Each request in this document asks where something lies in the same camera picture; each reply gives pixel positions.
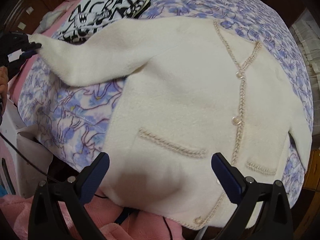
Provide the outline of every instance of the button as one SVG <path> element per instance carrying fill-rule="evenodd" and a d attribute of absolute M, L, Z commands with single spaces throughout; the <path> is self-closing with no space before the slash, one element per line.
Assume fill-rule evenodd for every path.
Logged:
<path fill-rule="evenodd" d="M 202 223 L 201 217 L 196 218 L 196 219 L 194 220 L 194 223 L 200 225 L 200 224 Z"/>
<path fill-rule="evenodd" d="M 236 76 L 238 79 L 242 79 L 243 78 L 243 74 L 241 72 L 237 72 Z"/>
<path fill-rule="evenodd" d="M 239 116 L 234 116 L 233 118 L 232 118 L 232 124 L 233 125 L 239 125 L 239 124 L 241 124 L 242 123 L 242 121 L 241 121 L 241 118 L 239 117 Z"/>

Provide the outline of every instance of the braided trim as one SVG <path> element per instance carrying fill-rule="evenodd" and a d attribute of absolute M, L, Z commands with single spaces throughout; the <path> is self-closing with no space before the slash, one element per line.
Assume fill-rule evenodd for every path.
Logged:
<path fill-rule="evenodd" d="M 195 218 L 195 219 L 194 219 L 193 222 L 194 222 L 197 226 L 195 226 L 195 225 L 190 225 L 190 224 L 187 224 L 187 223 L 183 223 L 183 222 L 181 222 L 181 221 L 179 221 L 179 220 L 177 220 L 177 219 L 171 218 L 171 217 L 166 217 L 166 218 L 169 218 L 169 219 L 177 222 L 178 224 L 180 224 L 180 225 L 182 225 L 182 226 L 184 226 L 184 227 L 186 227 L 186 228 L 189 228 L 189 229 L 192 229 L 192 230 L 200 230 L 200 229 L 203 228 L 203 227 L 206 225 L 206 223 L 208 223 L 209 220 L 214 216 L 214 214 L 216 213 L 218 207 L 220 206 L 221 202 L 223 201 L 223 199 L 224 199 L 225 197 L 226 197 L 226 194 L 225 194 L 225 193 L 222 193 L 222 194 L 220 195 L 220 197 L 219 197 L 216 205 L 214 206 L 214 208 L 212 208 L 212 210 L 210 211 L 209 215 L 208 215 L 206 218 L 201 219 L 201 217 L 198 217 L 198 218 Z"/>
<path fill-rule="evenodd" d="M 252 162 L 249 162 L 249 161 L 247 161 L 246 166 L 247 166 L 248 169 L 250 169 L 252 171 L 259 172 L 259 173 L 264 174 L 264 175 L 274 176 L 276 174 L 276 172 L 277 172 L 276 169 L 269 169 L 269 168 L 260 166 L 258 164 L 255 164 L 255 163 L 252 163 Z"/>
<path fill-rule="evenodd" d="M 239 149 L 240 149 L 240 145 L 241 145 L 241 140 L 242 140 L 242 135 L 243 135 L 243 128 L 244 128 L 244 110 L 245 110 L 245 89 L 246 89 L 246 76 L 245 76 L 245 70 L 248 68 L 248 66 L 256 59 L 260 49 L 262 48 L 262 44 L 260 41 L 256 42 L 256 45 L 253 49 L 252 54 L 247 58 L 247 60 L 240 65 L 235 56 L 233 55 L 233 52 L 230 48 L 230 45 L 228 44 L 228 42 L 226 41 L 226 39 L 223 37 L 223 35 L 220 32 L 219 29 L 219 24 L 217 22 L 217 20 L 213 20 L 213 25 L 214 28 L 220 38 L 220 40 L 222 41 L 222 43 L 225 45 L 228 54 L 230 55 L 231 59 L 233 60 L 233 62 L 235 63 L 236 67 L 239 70 L 239 73 L 241 74 L 238 78 L 241 79 L 241 83 L 240 83 L 240 100 L 239 100 L 239 117 L 241 122 L 238 124 L 237 126 L 237 130 L 236 130 L 236 141 L 235 141 L 235 147 L 232 153 L 232 160 L 231 160 L 231 165 L 235 166 L 237 163 L 237 158 L 238 158 L 238 153 L 239 153 Z M 197 229 L 202 228 L 208 221 L 210 221 L 210 219 L 214 216 L 214 214 L 216 213 L 217 209 L 219 208 L 219 206 L 221 205 L 221 202 L 223 201 L 223 199 L 226 197 L 226 194 L 223 192 L 216 205 L 212 208 L 212 210 L 210 211 L 210 213 L 204 218 L 201 219 L 201 217 L 196 218 L 194 220 L 194 223 L 198 224 L 199 226 L 196 227 Z"/>
<path fill-rule="evenodd" d="M 196 158 L 204 158 L 207 156 L 208 152 L 206 150 L 190 150 L 187 149 L 177 143 L 172 143 L 164 138 L 161 138 L 160 136 L 157 136 L 154 133 L 149 132 L 148 130 L 144 128 L 139 129 L 139 136 L 143 139 L 149 140 L 151 142 L 156 143 L 157 145 L 160 145 L 163 148 L 166 148 L 168 150 L 180 153 L 182 155 L 188 156 L 188 157 L 196 157 Z"/>

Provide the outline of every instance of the cardigan sleeve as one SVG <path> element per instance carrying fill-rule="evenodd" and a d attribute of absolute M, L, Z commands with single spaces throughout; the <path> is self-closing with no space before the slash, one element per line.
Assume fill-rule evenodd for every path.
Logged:
<path fill-rule="evenodd" d="M 306 121 L 305 114 L 303 112 L 303 106 L 298 97 L 296 95 L 294 96 L 299 102 L 297 103 L 297 107 L 294 105 L 292 106 L 292 121 L 289 132 L 294 139 L 301 164 L 306 173 L 310 158 L 312 136 L 308 126 L 308 122 Z"/>
<path fill-rule="evenodd" d="M 38 53 L 63 82 L 80 87 L 131 74 L 152 57 L 177 46 L 191 24 L 187 17 L 122 19 L 82 45 L 41 34 L 29 35 L 29 41 L 42 44 Z"/>

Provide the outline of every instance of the pink blanket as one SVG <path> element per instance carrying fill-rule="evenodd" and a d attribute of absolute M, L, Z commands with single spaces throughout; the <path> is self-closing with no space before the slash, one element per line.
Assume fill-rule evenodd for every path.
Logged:
<path fill-rule="evenodd" d="M 16 195 L 6 195 L 0 198 L 0 208 L 21 240 L 28 239 L 28 220 L 33 198 L 24 199 Z M 161 216 L 140 211 L 132 213 L 121 225 L 113 223 L 122 212 L 122 208 L 109 199 L 93 197 L 89 204 L 84 205 L 93 222 L 108 240 L 165 240 L 170 234 Z M 65 203 L 60 202 L 60 208 L 66 224 L 75 239 L 81 239 Z M 183 240 L 182 227 L 166 219 L 175 240 Z"/>

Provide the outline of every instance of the fuzzy white sweater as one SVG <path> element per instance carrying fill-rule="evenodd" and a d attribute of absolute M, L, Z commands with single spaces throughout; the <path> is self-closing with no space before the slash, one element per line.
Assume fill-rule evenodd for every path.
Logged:
<path fill-rule="evenodd" d="M 256 43 L 220 33 L 240 64 L 252 54 Z M 284 173 L 290 133 L 307 169 L 311 133 L 281 66 L 262 46 L 237 76 L 213 20 L 123 19 L 79 46 L 29 39 L 42 43 L 39 54 L 71 86 L 128 76 L 103 147 L 110 168 L 100 187 L 116 204 L 192 229 L 223 227 L 236 206 L 211 169 L 213 153 L 244 176 L 273 183 Z"/>

